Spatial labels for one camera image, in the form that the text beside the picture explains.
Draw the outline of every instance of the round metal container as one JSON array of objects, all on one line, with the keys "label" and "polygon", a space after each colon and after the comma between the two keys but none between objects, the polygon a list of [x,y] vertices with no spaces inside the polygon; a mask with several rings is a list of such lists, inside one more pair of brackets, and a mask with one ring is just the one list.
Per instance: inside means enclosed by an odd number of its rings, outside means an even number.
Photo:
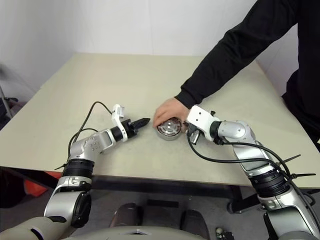
[{"label": "round metal container", "polygon": [[156,133],[164,140],[171,141],[179,137],[181,133],[181,122],[178,118],[172,117],[156,127]]}]

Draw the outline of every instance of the black sleeve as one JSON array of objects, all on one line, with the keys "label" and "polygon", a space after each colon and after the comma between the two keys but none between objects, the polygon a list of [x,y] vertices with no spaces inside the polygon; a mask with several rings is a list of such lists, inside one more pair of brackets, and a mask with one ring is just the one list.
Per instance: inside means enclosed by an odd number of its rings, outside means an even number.
[{"label": "black sleeve", "polygon": [[298,1],[258,0],[202,60],[175,98],[191,108],[218,91],[297,23]]}]

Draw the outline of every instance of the human hand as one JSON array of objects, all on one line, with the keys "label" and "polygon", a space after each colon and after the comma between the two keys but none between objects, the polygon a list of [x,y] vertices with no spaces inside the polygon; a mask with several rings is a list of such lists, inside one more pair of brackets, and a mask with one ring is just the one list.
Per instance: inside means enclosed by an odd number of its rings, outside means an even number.
[{"label": "human hand", "polygon": [[156,109],[153,116],[153,127],[155,128],[173,117],[178,118],[183,124],[188,114],[189,109],[187,107],[174,97],[170,98]]}]

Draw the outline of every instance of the white wall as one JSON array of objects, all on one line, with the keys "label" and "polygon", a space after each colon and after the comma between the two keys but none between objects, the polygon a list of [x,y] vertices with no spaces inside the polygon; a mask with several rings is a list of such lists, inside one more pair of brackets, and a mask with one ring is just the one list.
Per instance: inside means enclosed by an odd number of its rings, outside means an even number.
[{"label": "white wall", "polygon": [[50,0],[0,0],[0,84],[7,97],[28,101],[71,57],[54,10]]},{"label": "white wall", "polygon": [[298,64],[298,26],[293,26],[278,41],[270,45],[257,61],[272,82],[277,92],[286,92],[286,83]]},{"label": "white wall", "polygon": [[[73,51],[203,56],[255,1],[0,0],[0,63],[7,76],[0,83],[7,96],[28,100]],[[279,41],[258,58],[280,89],[291,59],[279,65],[291,45]]]}]

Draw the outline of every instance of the black table frame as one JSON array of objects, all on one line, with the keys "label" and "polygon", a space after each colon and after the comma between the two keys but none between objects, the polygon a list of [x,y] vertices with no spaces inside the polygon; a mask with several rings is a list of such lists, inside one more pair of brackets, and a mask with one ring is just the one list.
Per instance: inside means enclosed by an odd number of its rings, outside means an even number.
[{"label": "black table frame", "polygon": [[[13,167],[2,167],[2,169],[48,189],[56,188],[58,183],[58,180],[55,177],[44,171]],[[227,210],[231,214],[241,214],[260,204],[257,194],[253,194],[243,199],[240,186],[237,185],[138,177],[94,176],[92,178],[92,189],[227,198],[230,199]],[[309,194],[314,194],[320,192],[320,189],[308,189],[307,192]]]}]

